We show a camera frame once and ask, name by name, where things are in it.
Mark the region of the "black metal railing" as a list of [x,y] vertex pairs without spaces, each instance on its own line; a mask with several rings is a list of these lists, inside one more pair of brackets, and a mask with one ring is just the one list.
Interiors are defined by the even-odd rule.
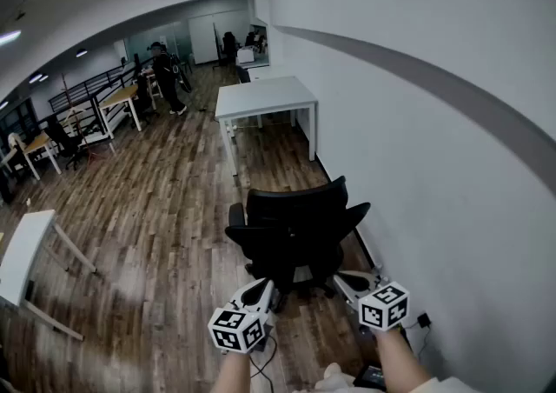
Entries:
[[[152,63],[150,59],[141,63],[135,60],[106,70],[68,88],[71,102],[83,110],[80,114],[80,124],[87,142],[98,143],[108,137],[99,112],[99,104],[118,90],[135,83],[134,74],[137,65],[143,66],[150,63]],[[50,116],[55,116],[67,133],[71,135],[78,133],[74,118],[69,124],[63,124],[69,109],[63,90],[44,102],[46,105],[39,107],[29,98],[0,116],[0,149],[9,148],[10,133],[17,133],[26,143],[30,142],[47,126],[46,118]],[[112,130],[122,121],[127,106],[127,103],[121,103],[107,110],[107,118]]]

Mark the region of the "wooden coat stand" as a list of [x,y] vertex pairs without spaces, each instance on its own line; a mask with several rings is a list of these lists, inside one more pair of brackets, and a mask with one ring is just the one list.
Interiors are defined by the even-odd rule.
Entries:
[[97,152],[94,152],[94,151],[90,148],[89,143],[87,142],[86,136],[85,136],[85,134],[83,133],[83,130],[82,130],[82,127],[81,127],[81,124],[80,124],[80,114],[83,113],[83,110],[77,108],[77,107],[71,102],[71,100],[70,100],[70,93],[69,93],[69,90],[68,90],[68,87],[67,87],[67,84],[66,84],[66,81],[65,81],[65,76],[64,76],[63,73],[61,74],[61,78],[62,78],[62,82],[63,82],[63,93],[65,94],[66,99],[67,99],[67,102],[68,102],[68,105],[69,105],[68,114],[67,114],[66,118],[64,119],[63,124],[64,124],[64,125],[69,124],[69,123],[70,123],[70,120],[71,120],[72,118],[75,119],[75,123],[76,123],[76,127],[77,127],[77,132],[78,132],[79,135],[81,136],[81,138],[82,138],[82,143],[84,144],[85,149],[86,149],[86,151],[87,151],[87,153],[88,153],[88,162],[87,162],[87,166],[90,166],[90,165],[91,165],[93,162],[95,162],[95,161],[100,162],[101,160],[103,160],[103,159],[105,158],[105,156],[102,155],[102,154],[99,154],[99,153],[97,153]]

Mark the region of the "black screen device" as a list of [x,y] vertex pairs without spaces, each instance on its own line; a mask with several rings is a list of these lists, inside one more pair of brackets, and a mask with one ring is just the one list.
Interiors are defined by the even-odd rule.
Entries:
[[354,387],[374,389],[385,392],[387,390],[383,373],[373,365],[365,366],[353,381]]

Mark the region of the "white table with slanted legs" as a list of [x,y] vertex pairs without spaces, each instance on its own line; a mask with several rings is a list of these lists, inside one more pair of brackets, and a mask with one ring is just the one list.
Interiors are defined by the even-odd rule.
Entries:
[[97,273],[97,267],[78,249],[57,222],[54,210],[27,213],[17,225],[0,263],[0,298],[20,310],[28,311],[51,328],[82,342],[84,340],[82,334],[58,322],[26,297],[31,270],[39,250],[47,249],[44,242],[52,230],[83,266],[91,273]]

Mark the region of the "person in white coat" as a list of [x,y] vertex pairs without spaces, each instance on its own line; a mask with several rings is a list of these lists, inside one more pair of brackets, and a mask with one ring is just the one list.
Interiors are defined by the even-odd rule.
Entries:
[[479,393],[455,377],[440,381],[432,377],[412,389],[381,391],[378,388],[355,385],[355,378],[341,371],[338,363],[331,363],[325,369],[323,378],[312,389],[294,390],[293,393]]

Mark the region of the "black office chair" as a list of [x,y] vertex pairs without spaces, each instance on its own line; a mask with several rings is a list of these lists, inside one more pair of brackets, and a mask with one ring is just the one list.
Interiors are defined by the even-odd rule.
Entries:
[[369,202],[348,206],[345,177],[308,190],[251,189],[246,203],[229,208],[225,234],[249,260],[251,276],[274,282],[279,313],[293,291],[305,296],[317,288],[334,297],[328,280],[342,265],[341,241],[370,207]]

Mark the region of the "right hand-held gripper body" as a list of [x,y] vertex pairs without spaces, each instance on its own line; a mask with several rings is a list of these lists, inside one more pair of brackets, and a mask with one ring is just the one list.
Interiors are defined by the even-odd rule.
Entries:
[[409,304],[409,291],[397,282],[388,283],[358,301],[359,324],[388,331],[407,317]]

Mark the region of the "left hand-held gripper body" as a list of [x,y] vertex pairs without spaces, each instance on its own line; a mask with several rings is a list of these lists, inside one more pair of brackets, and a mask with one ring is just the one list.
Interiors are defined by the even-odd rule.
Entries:
[[272,330],[269,307],[269,299],[245,304],[235,298],[217,308],[208,322],[214,346],[223,352],[243,355],[263,351]]

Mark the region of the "wooden top table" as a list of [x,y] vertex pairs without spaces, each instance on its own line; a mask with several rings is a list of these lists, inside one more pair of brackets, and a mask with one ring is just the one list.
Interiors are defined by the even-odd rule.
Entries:
[[36,171],[36,168],[34,166],[34,164],[31,162],[30,160],[30,155],[34,152],[40,152],[41,150],[45,151],[49,157],[49,160],[51,161],[54,169],[56,170],[56,173],[58,175],[61,175],[62,172],[60,170],[60,167],[58,166],[58,163],[55,159],[54,153],[53,153],[53,148],[51,147],[51,139],[50,137],[43,131],[40,135],[38,135],[32,142],[31,144],[29,144],[28,146],[25,146],[23,148],[23,156],[25,157],[25,160],[27,162],[27,164],[29,165],[35,179],[37,181],[41,180],[41,177],[39,176],[39,174]]
[[137,91],[138,91],[138,85],[137,84],[131,85],[129,87],[122,88],[122,89],[118,90],[114,95],[108,97],[106,100],[102,101],[99,104],[99,112],[101,114],[104,126],[106,127],[106,131],[108,132],[108,135],[111,139],[114,138],[114,134],[113,134],[112,129],[110,128],[110,125],[109,125],[109,121],[108,121],[108,118],[107,118],[107,110],[114,107],[114,106],[117,106],[118,104],[121,104],[121,103],[127,103],[128,104],[128,106],[130,108],[130,111],[131,111],[131,114],[132,114],[132,117],[135,121],[137,130],[139,132],[142,131],[142,127],[140,125],[140,121],[139,121],[138,115],[136,113],[136,108],[135,108],[135,105],[133,103],[133,99],[136,97]]

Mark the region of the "white desk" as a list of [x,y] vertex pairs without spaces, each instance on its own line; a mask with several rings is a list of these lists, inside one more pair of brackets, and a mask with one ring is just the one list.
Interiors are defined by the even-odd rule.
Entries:
[[308,158],[310,161],[314,161],[316,106],[316,97],[297,77],[274,77],[221,87],[217,97],[215,120],[219,123],[231,175],[235,177],[238,172],[230,141],[233,128],[227,129],[229,123],[244,117],[307,109],[309,118]]
[[268,65],[262,67],[253,67],[248,69],[249,81],[254,82],[262,79],[269,79],[275,77],[283,77],[285,75],[284,69],[280,65]]

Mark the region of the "person's right forearm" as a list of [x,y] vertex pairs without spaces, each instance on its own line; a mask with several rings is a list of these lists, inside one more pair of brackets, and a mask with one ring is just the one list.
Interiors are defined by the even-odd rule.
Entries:
[[432,379],[399,330],[376,331],[374,337],[387,393],[411,393]]

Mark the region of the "person's left forearm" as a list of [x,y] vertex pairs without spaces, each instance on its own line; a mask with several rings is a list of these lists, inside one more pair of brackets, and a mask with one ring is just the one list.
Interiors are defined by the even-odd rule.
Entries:
[[228,353],[210,393],[250,393],[250,388],[249,354]]

